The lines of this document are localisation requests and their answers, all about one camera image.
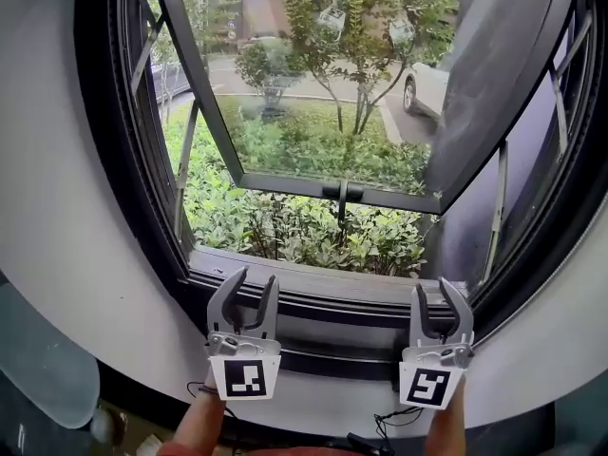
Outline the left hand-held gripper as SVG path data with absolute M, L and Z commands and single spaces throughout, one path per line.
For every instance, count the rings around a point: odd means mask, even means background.
M 247 276 L 246 266 L 224 279 L 207 304 L 209 361 L 222 401 L 270 400 L 281 362 L 276 337 L 279 282 L 271 275 L 263 289 L 256 318 L 244 326 L 237 307 L 238 290 Z

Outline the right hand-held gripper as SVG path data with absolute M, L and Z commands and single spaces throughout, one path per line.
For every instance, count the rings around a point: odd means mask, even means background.
M 409 344 L 399 363 L 399 400 L 402 405 L 446 409 L 464 379 L 473 357 L 474 315 L 466 297 L 444 277 L 440 291 L 454 314 L 446 335 L 432 329 L 428 299 L 420 283 L 411 293 Z

